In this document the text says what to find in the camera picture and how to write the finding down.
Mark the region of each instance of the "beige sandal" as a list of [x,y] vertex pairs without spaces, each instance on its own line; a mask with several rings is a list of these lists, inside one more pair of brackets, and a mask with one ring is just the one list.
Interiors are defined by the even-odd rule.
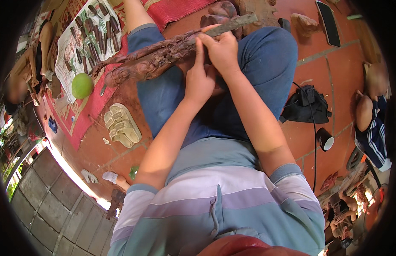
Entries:
[[115,126],[118,123],[113,119],[113,114],[110,111],[104,114],[104,122],[105,127],[110,131],[108,136],[110,137],[111,141],[119,141],[128,148],[134,146],[134,143],[129,140],[129,138],[123,132],[118,132],[115,129]]
[[141,132],[126,106],[120,103],[114,103],[110,106],[110,112],[113,114],[113,121],[117,122],[115,125],[117,133],[124,133],[133,143],[137,143],[141,140]]

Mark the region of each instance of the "paper cup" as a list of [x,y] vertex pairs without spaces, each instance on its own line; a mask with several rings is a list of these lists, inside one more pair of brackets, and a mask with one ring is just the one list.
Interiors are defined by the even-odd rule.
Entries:
[[326,131],[325,128],[320,128],[316,133],[316,140],[319,142],[323,151],[328,151],[334,143],[333,136]]

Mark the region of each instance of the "blue jeans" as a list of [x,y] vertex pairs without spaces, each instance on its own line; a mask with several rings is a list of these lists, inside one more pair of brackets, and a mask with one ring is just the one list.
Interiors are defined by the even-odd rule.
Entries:
[[[142,25],[128,35],[128,52],[161,40],[164,37],[155,24]],[[242,72],[278,119],[295,74],[296,41],[282,28],[266,27],[249,34],[238,44],[238,63]],[[182,71],[173,66],[158,78],[137,82],[138,98],[153,138],[184,98],[183,81]],[[222,78],[218,78],[217,83],[227,90]],[[249,141],[229,91],[209,114],[198,113],[182,147],[207,137]]]

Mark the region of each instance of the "smartphone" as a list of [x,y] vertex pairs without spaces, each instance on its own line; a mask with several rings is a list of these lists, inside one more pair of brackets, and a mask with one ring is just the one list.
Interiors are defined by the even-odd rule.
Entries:
[[323,29],[326,34],[326,40],[329,45],[340,47],[339,33],[337,32],[336,22],[332,9],[320,1],[316,1],[319,15],[322,17]]

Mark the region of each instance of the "green fruit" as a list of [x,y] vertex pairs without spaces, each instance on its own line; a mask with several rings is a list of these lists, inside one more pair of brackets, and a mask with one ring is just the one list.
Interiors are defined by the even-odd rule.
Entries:
[[76,99],[81,100],[89,96],[93,91],[93,88],[93,80],[86,73],[78,74],[72,80],[72,95]]

